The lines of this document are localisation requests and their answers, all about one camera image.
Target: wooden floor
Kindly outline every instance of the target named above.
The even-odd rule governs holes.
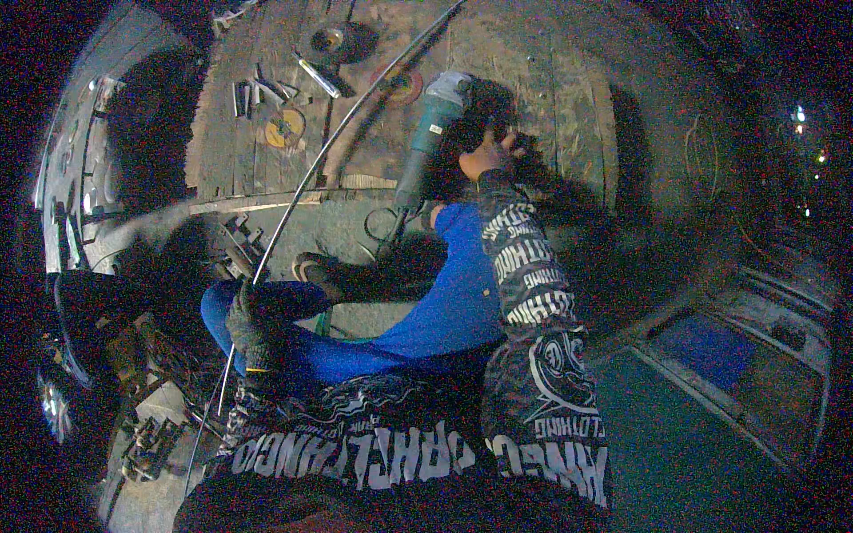
[[[244,15],[212,47],[193,123],[185,171],[187,186],[197,188],[198,202],[238,209],[287,203],[287,193],[296,189],[325,136],[370,86],[371,74],[432,24],[446,4],[269,0]],[[340,68],[340,79],[348,85],[343,89],[351,96],[333,101],[296,64],[290,50],[308,28],[348,18],[369,26],[378,41],[366,59]],[[275,104],[262,104],[260,116],[251,121],[234,118],[232,83],[250,78],[256,62],[265,78],[298,88],[302,99],[312,97],[312,103],[293,107],[305,116],[305,133],[292,148],[270,147],[261,135]],[[601,205],[612,209],[616,190],[612,104],[594,58],[499,4],[463,9],[405,67],[417,71],[425,87],[440,72],[452,69],[509,89],[518,108],[519,129],[537,137],[543,161],[554,175],[586,183]],[[393,188],[421,116],[421,102],[393,106],[381,97],[362,108],[329,151],[319,188]]]

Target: blue pants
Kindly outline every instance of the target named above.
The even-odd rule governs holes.
[[[447,260],[432,290],[397,325],[379,338],[353,344],[322,337],[293,324],[285,326],[298,372],[309,383],[332,385],[359,375],[375,374],[400,366],[432,367],[431,356],[467,351],[503,338],[500,300],[488,257],[479,236],[474,204],[451,204],[436,219],[438,235],[447,243]],[[225,317],[239,287],[237,281],[220,281],[201,300],[201,316],[214,339],[227,354],[231,337]],[[260,301],[276,300],[285,309],[285,322],[311,318],[328,308],[322,289],[313,283],[277,281],[258,287]],[[235,369],[246,375],[246,364],[235,355]],[[438,370],[452,373],[445,364]],[[295,386],[294,390],[304,387]]]

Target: work glove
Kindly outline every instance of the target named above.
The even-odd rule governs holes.
[[[231,342],[246,360],[247,374],[272,370],[273,347],[267,327],[258,313],[259,300],[259,293],[252,280],[244,280],[225,318]]]

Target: cutting disc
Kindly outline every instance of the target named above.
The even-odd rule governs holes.
[[[282,109],[267,121],[264,137],[275,148],[294,146],[305,132],[305,117],[296,109]]]

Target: sleeve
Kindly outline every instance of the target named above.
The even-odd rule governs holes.
[[[581,352],[587,330],[537,221],[505,171],[479,179],[483,249],[492,262],[507,341],[486,371],[480,423],[498,475],[536,477],[606,513],[604,424]]]
[[[205,480],[219,478],[231,468],[235,451],[245,443],[281,427],[305,407],[294,397],[278,397],[258,379],[240,377],[234,407],[228,412],[225,434],[216,455],[207,463]]]

